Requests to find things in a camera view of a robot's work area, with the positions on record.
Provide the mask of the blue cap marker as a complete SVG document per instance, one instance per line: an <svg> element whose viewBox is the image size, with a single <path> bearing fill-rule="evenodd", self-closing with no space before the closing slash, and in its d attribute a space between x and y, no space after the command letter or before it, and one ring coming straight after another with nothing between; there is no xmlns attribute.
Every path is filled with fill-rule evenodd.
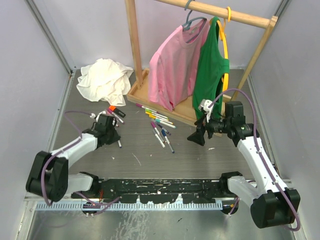
<svg viewBox="0 0 320 240"><path fill-rule="evenodd" d="M172 147L172 145L171 145L171 143L170 143L170 141L169 141L169 138L167 137L166 132L162 129L162 130L161 130L161 133L162 133L163 137L165 138L165 141L166 141L166 143L168 144L170 151L174 154L174 153L175 153L175 150L173 149L173 147Z"/></svg>

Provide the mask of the grey cap marker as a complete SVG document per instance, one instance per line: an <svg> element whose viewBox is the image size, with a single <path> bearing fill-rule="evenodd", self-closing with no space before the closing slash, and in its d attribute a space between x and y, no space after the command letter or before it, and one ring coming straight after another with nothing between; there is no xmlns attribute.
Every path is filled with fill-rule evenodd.
<svg viewBox="0 0 320 240"><path fill-rule="evenodd" d="M154 133L156 139L159 141L160 145L162 146L162 148L165 148L165 144L163 143L163 141L161 140L160 136L157 134L157 132L155 131L155 129L152 129L152 132Z"/></svg>

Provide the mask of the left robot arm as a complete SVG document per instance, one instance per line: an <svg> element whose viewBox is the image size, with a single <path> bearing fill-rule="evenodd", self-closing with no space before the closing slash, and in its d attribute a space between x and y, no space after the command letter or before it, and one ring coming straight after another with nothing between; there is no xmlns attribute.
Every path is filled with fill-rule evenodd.
<svg viewBox="0 0 320 240"><path fill-rule="evenodd" d="M82 131L69 144L51 152L38 152L25 184L26 191L43 197L48 205L77 192L88 198L97 197L101 191L99 177L88 172L69 174L69 169L88 153L118 142L121 136L116 124L115 117L101 114L93 127Z"/></svg>

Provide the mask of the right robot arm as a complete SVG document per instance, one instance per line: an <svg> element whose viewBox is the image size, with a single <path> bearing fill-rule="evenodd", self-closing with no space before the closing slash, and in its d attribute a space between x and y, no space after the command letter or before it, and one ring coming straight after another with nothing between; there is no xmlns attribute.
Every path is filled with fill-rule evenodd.
<svg viewBox="0 0 320 240"><path fill-rule="evenodd" d="M301 197L281 179L266 154L258 131L253 123L247 123L240 101L225 105L225 116L213 117L213 102L204 99L198 106L203 116L195 122L196 131L187 139L204 146L204 135L226 134L245 158L255 185L249 183L238 171L222 173L219 191L225 197L235 194L249 208L255 225L268 228L297 223L297 210Z"/></svg>

